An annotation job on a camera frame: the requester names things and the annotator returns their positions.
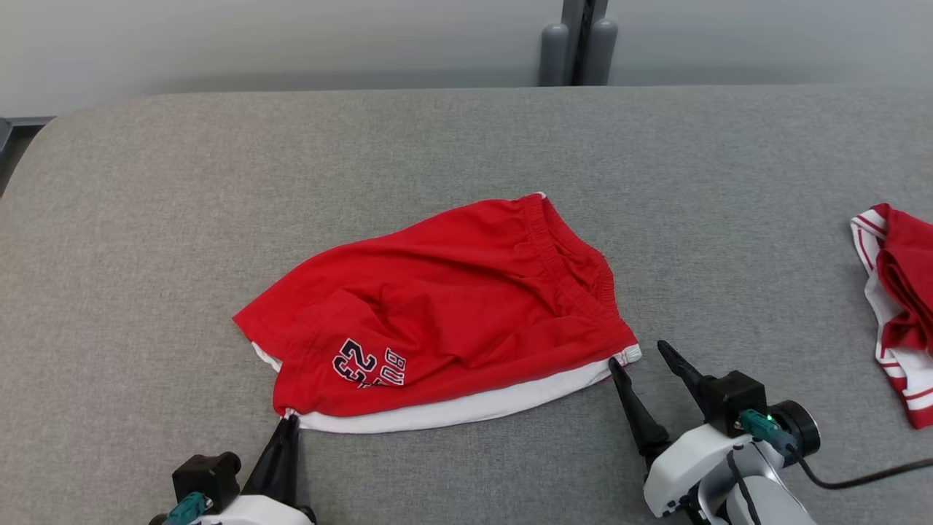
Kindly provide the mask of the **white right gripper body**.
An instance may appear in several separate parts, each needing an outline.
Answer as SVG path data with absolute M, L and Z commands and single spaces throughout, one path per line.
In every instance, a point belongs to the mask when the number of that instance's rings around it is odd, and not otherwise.
M 644 501 L 651 513 L 662 518 L 682 510 L 696 523 L 724 523 L 716 508 L 735 485 L 727 455 L 736 444 L 710 425 L 681 435 L 649 470 Z

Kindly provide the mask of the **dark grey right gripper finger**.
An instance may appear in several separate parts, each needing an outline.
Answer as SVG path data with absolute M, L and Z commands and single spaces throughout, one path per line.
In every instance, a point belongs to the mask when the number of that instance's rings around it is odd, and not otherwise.
M 673 346 L 667 341 L 659 340 L 657 342 L 657 351 L 662 355 L 664 362 L 670 371 L 680 378 L 687 391 L 692 396 L 694 402 L 702 412 L 704 418 L 709 418 L 710 408 L 706 399 L 706 383 L 712 380 L 712 376 L 704 375 L 689 363 Z
M 672 445 L 667 429 L 650 415 L 649 410 L 634 392 L 632 379 L 616 357 L 609 360 L 609 371 L 639 455 L 645 462 L 655 462 Z

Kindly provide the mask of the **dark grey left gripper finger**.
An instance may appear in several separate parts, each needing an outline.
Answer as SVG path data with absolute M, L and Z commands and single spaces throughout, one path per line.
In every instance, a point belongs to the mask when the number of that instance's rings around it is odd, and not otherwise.
M 284 501 L 284 433 L 287 418 L 281 419 L 269 443 L 243 486 L 243 495 L 262 495 Z
M 284 501 L 298 508 L 297 504 L 297 463 L 299 459 L 300 423 L 299 416 L 291 415 L 286 420 L 284 433 Z

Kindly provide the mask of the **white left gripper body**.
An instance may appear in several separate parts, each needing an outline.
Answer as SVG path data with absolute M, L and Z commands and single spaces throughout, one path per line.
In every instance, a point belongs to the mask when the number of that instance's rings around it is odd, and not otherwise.
M 159 515 L 149 525 L 158 525 Z M 281 504 L 262 495 L 240 495 L 219 514 L 209 514 L 201 525 L 317 525 L 313 512 Z

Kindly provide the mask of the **red white basketball shorts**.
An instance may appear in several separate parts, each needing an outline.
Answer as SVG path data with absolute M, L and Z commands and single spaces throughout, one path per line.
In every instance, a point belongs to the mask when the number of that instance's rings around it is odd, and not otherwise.
M 277 414 L 354 435 L 503 418 L 642 355 L 609 263 L 543 192 L 328 249 L 233 323 L 276 370 Z

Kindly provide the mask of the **red white basketball jersey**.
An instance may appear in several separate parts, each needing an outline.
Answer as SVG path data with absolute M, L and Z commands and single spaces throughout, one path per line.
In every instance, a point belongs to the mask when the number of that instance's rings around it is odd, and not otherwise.
M 910 425 L 933 427 L 933 224 L 879 203 L 850 226 L 878 323 L 874 358 Z

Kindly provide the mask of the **grey cylinder post foot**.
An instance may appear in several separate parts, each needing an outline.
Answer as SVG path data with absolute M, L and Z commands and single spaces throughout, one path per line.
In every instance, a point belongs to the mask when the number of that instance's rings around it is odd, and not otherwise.
M 619 26 L 613 20 L 600 19 L 590 27 L 585 67 L 587 85 L 606 86 L 609 83 L 617 36 Z
M 540 87 L 564 86 L 569 37 L 569 27 L 563 23 L 551 24 L 542 30 L 539 53 Z

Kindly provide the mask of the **grey metal partition post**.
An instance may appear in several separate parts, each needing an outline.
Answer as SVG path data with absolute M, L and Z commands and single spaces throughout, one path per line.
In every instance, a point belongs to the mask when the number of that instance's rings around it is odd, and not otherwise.
M 562 23 L 570 32 L 565 86 L 592 86 L 585 81 L 587 41 L 594 21 L 609 19 L 606 16 L 608 6 L 609 0 L 563 0 Z

